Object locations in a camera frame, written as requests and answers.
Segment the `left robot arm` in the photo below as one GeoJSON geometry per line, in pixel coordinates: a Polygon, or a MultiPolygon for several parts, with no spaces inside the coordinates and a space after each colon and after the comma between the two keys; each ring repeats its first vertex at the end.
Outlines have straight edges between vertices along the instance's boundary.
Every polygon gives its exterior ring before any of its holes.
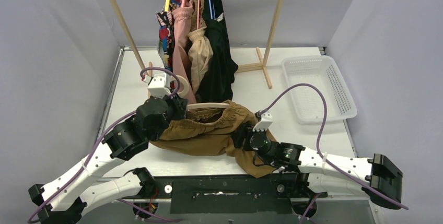
{"type": "Polygon", "coordinates": [[[95,182],[158,141],[171,121],[185,117],[187,104],[179,96],[151,97],[111,124],[80,162],[52,182],[28,190],[38,205],[28,223],[77,223],[87,212],[119,198],[152,196],[157,187],[145,167],[105,183],[95,182]]]}

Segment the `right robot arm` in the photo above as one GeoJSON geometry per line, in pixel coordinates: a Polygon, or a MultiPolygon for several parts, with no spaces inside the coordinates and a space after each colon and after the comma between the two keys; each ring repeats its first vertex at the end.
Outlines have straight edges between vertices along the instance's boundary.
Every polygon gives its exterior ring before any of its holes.
{"type": "Polygon", "coordinates": [[[252,154],[247,164],[253,168],[300,174],[294,181],[300,196],[338,192],[367,196],[387,209],[406,207],[401,203],[403,172],[385,155],[329,155],[302,145],[273,142],[265,131],[256,131],[248,124],[241,124],[231,137],[236,149],[252,154]]]}

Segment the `beige wooden hanger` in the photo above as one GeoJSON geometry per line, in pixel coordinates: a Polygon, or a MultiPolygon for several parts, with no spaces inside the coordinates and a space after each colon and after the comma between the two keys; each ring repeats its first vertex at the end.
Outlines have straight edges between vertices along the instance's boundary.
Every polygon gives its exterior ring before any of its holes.
{"type": "MultiPolygon", "coordinates": [[[[172,77],[171,79],[173,82],[177,83],[177,86],[180,85],[181,87],[179,88],[177,94],[179,96],[182,95],[186,95],[191,86],[189,84],[189,82],[182,76],[177,75],[176,78],[172,77]]],[[[229,108],[229,104],[228,103],[195,103],[195,104],[188,104],[186,106],[187,110],[196,110],[196,109],[202,109],[202,108],[220,108],[220,109],[226,109],[229,108]]]]}

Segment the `tan brown shorts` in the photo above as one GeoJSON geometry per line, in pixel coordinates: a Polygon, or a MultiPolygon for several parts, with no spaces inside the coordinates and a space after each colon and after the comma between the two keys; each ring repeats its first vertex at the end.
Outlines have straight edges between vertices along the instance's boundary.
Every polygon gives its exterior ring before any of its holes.
{"type": "Polygon", "coordinates": [[[258,119],[246,107],[226,100],[227,108],[199,108],[186,112],[184,119],[171,121],[169,127],[150,144],[190,156],[220,156],[235,158],[247,174],[260,178],[273,172],[274,168],[263,166],[262,161],[252,160],[253,151],[236,148],[232,135],[241,125],[254,126],[258,119]]]}

